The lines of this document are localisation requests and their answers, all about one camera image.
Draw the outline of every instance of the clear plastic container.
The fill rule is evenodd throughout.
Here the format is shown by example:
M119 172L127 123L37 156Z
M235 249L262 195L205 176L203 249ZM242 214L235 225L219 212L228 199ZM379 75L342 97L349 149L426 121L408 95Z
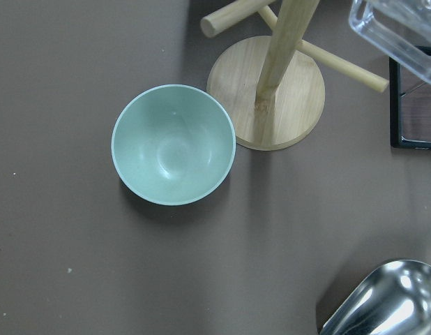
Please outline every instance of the clear plastic container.
M350 27L358 35L431 84L431 57L377 21L374 10L431 43L431 0L353 0L349 15Z

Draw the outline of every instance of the wooden dowel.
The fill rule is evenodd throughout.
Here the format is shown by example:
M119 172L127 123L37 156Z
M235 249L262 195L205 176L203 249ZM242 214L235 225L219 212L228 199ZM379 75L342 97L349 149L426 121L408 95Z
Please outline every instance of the wooden dowel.
M275 0L237 0L202 18L200 27L207 37L214 37L234 26Z
M264 6L257 11L262 19L264 19L265 23L270 27L271 30L276 27L276 22L278 21L278 17L271 10L270 6Z
M262 19L264 19L265 23L267 23L271 28L271 30L274 30L278 18L271 8L269 6L265 6L259 9L258 12L262 16ZM313 45L305 40L301 40L296 46L296 49L299 52L302 52L319 61L320 63L323 63L329 68L337 70L343 75L363 83L375 91L383 92L389 84L387 79L384 79L379 75L375 75L374 73L367 71L364 68L351 63L350 61L346 61L345 59L321 49L320 47L317 47L316 45Z
M256 88L257 101L271 100L319 0L283 0Z

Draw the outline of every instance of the wooden peg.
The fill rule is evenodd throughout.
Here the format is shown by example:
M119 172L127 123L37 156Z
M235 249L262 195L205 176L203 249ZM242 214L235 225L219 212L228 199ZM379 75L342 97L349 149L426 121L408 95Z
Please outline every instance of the wooden peg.
M265 6L260 8L258 13L261 15L262 19L264 19L265 23L268 24L271 30L274 30L276 22L278 21L278 17L271 10L271 8L269 6ZM317 47L316 45L313 45L305 40L301 40L296 46L296 49L312 57L314 60L323 63L325 66L328 66L333 70L337 70L339 73L355 79L380 93L383 92L389 85L389 81L387 79L384 79L379 75L375 75L374 73L365 70L364 68L361 68L350 61L346 61L345 59L321 49L320 47Z
M200 27L207 37L214 37L234 26L275 0L237 0L202 18Z

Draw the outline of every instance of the silver scoop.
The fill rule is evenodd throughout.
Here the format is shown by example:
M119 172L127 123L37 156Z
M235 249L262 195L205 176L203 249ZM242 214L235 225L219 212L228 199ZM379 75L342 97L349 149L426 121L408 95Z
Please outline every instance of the silver scoop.
M431 266L396 260L378 267L320 335L431 335Z

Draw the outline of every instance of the wooden pole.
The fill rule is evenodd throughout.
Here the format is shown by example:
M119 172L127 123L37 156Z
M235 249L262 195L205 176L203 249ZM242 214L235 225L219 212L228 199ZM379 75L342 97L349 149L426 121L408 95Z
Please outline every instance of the wooden pole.
M278 18L271 8L265 6L259 9L258 13L262 16L262 19L264 19L265 23L268 24L270 29L274 30ZM323 63L325 66L328 66L333 70L337 70L339 73L363 83L375 91L383 92L389 85L389 81L387 79L384 79L379 75L375 75L374 73L367 71L364 68L351 63L350 61L346 61L345 59L321 49L320 47L317 47L316 45L313 45L312 43L309 43L305 40L301 40L301 42L296 46L296 49L307 56L312 57L314 60Z
M283 0L257 83L259 103L274 98L318 3L319 0Z

